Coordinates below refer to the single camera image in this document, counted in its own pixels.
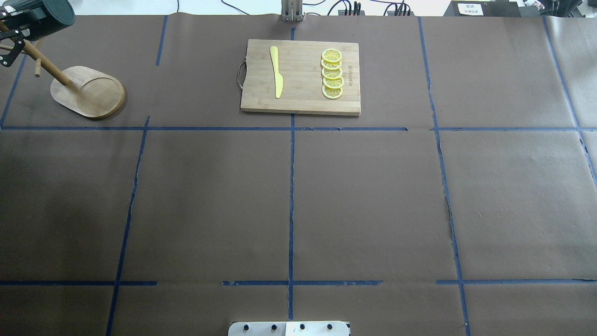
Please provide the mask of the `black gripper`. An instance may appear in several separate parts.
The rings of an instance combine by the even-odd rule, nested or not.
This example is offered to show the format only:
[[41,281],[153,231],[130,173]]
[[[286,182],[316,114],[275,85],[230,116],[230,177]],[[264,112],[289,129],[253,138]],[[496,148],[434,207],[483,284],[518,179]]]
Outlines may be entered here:
[[7,54],[0,56],[0,63],[10,67],[24,49],[24,34],[21,29],[35,25],[35,19],[30,14],[35,8],[35,0],[6,0],[1,4],[1,20],[10,30],[0,33],[1,40],[12,40],[14,45]]

